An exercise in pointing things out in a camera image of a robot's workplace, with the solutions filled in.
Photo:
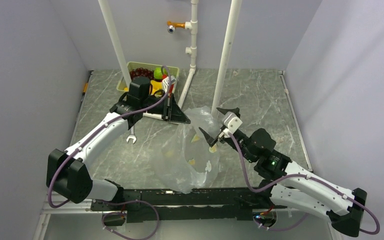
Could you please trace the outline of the yellow fake banana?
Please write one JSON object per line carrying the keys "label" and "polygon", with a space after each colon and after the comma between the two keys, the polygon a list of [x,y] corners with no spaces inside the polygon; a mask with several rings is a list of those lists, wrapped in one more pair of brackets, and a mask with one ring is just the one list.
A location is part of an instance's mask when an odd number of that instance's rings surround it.
{"label": "yellow fake banana", "polygon": [[156,98],[161,98],[165,94],[166,91],[163,88],[162,82],[152,80],[150,84],[151,84],[151,91],[150,91],[151,96]]}

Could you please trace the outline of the clear printed plastic bag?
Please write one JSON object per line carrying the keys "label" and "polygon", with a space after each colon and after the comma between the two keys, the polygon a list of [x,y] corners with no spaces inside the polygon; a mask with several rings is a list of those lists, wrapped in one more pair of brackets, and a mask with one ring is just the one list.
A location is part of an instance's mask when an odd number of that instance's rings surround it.
{"label": "clear printed plastic bag", "polygon": [[209,146],[203,133],[214,136],[220,124],[207,106],[185,110],[190,124],[178,124],[170,137],[155,151],[152,167],[165,188],[188,194],[210,186],[220,171],[220,151]]}

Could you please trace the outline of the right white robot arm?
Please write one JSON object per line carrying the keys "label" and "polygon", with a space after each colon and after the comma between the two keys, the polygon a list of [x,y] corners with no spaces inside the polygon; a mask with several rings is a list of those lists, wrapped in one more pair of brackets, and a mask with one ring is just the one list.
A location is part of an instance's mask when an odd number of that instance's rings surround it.
{"label": "right white robot arm", "polygon": [[317,216],[338,232],[358,237],[367,192],[333,184],[301,167],[289,156],[275,150],[276,141],[264,129],[247,136],[240,130],[239,108],[217,109],[224,115],[222,126],[215,136],[199,128],[210,147],[226,143],[238,152],[248,189],[255,194],[256,203],[267,208],[284,206]]}

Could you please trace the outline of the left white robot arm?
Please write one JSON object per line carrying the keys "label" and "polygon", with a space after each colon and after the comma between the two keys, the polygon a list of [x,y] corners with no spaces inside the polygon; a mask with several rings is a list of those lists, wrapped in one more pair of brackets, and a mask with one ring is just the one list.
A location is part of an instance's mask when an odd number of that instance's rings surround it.
{"label": "left white robot arm", "polygon": [[93,130],[65,150],[54,149],[49,154],[46,172],[48,193],[55,191],[75,204],[96,199],[111,210],[119,209],[125,200],[123,187],[108,179],[93,179],[89,169],[115,139],[133,130],[146,112],[160,114],[163,121],[190,124],[190,119],[172,94],[175,83],[173,75],[163,79],[163,95],[158,97],[152,94],[150,79],[135,77],[128,91],[121,95]]}

